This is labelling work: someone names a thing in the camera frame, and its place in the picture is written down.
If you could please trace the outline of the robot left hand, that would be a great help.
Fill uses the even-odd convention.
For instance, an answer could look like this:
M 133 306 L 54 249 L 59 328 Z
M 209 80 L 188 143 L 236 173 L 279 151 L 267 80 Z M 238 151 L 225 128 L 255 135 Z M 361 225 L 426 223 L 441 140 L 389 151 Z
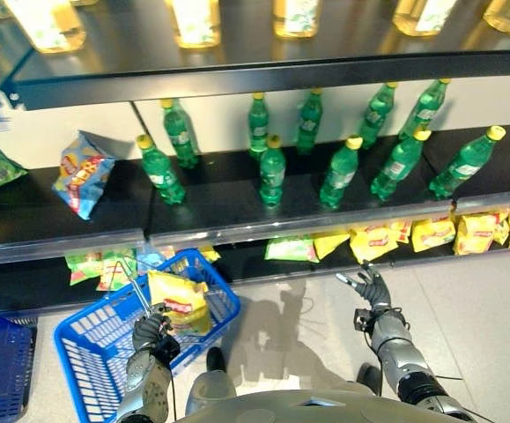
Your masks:
M 154 348 L 173 329 L 170 317 L 172 309 L 165 302 L 152 306 L 149 315 L 135 321 L 132 344 L 136 352 Z

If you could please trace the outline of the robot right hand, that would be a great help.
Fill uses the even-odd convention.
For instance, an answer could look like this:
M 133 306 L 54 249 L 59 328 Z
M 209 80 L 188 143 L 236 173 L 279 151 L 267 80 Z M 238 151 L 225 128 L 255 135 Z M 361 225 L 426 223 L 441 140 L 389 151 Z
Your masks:
M 340 282 L 350 286 L 362 299 L 367 301 L 372 310 L 391 308 L 391 296 L 388 287 L 376 266 L 365 260 L 361 265 L 358 278 L 343 273 L 336 273 Z

